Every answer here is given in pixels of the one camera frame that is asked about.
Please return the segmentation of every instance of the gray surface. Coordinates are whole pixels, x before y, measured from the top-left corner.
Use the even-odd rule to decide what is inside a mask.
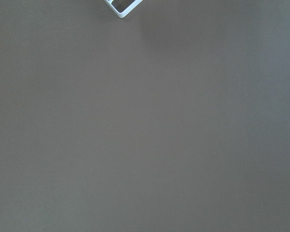
[[[290,232],[290,0],[0,0],[0,232]]]

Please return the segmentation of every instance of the gray tabletop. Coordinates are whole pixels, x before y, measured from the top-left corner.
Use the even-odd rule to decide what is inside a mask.
[[[0,0],[0,232],[290,232],[290,0]]]

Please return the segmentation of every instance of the white plastic object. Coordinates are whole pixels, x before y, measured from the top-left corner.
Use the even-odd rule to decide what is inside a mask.
[[[120,18],[129,14],[142,1],[143,0],[105,0]]]

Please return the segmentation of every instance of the rectangular opening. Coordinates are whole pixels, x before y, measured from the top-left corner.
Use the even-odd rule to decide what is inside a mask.
[[[126,10],[135,0],[113,0],[112,5],[115,7],[115,9],[122,13],[124,10]]]

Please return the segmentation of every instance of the white bracket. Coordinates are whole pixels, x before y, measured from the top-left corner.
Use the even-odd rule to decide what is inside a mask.
[[[105,0],[120,18],[129,14],[141,1],[143,0]]]

